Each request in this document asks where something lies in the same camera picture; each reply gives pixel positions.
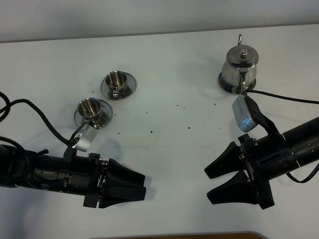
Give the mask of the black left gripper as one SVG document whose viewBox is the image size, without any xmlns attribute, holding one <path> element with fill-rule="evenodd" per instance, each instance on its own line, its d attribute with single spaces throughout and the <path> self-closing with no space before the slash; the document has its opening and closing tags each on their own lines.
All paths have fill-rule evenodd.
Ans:
<svg viewBox="0 0 319 239">
<path fill-rule="evenodd" d="M 99 181 L 107 169 L 103 191 Z M 77 150 L 68 147 L 63 154 L 57 179 L 58 189 L 63 193 L 84 196 L 83 206 L 99 208 L 112 205 L 142 201 L 145 199 L 145 175 L 131 170 L 113 159 L 103 160 L 99 154 L 89 153 L 86 157 L 78 156 Z"/>
</svg>

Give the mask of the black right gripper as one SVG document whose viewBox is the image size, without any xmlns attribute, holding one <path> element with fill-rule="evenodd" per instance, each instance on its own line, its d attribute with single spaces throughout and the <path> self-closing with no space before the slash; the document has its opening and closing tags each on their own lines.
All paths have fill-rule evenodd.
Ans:
<svg viewBox="0 0 319 239">
<path fill-rule="evenodd" d="M 238 139 L 240 147 L 231 142 L 204 169 L 210 179 L 238 171 L 230 180 L 209 191 L 207 197 L 212 204 L 247 203 L 258 204 L 261 209 L 269 208 L 274 205 L 269 181 L 297 169 L 297 160 L 281 134 L 259 140 L 245 134 Z M 250 177 L 243 171 L 245 166 L 240 159 L 240 150 Z"/>
</svg>

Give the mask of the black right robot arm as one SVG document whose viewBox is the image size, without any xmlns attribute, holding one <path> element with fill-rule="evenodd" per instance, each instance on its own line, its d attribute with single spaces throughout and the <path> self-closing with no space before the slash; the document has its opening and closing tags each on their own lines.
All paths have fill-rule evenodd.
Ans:
<svg viewBox="0 0 319 239">
<path fill-rule="evenodd" d="M 269 181 L 319 158 L 317 118 L 280 135 L 255 140 L 245 134 L 238 139 L 240 145 L 231 142 L 204 170 L 210 179 L 236 173 L 207 193 L 212 204 L 248 203 L 269 208 L 275 204 Z"/>
</svg>

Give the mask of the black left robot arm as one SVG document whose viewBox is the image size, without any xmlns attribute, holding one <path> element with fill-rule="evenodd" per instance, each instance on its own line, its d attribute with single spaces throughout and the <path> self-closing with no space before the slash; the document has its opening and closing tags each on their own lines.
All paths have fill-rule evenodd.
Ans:
<svg viewBox="0 0 319 239">
<path fill-rule="evenodd" d="M 84 196 L 85 207 L 106 208 L 142 201 L 146 195 L 145 176 L 99 154 L 77 155 L 68 147 L 62 157 L 48 150 L 25 150 L 16 142 L 0 146 L 0 185 L 26 187 Z"/>
</svg>

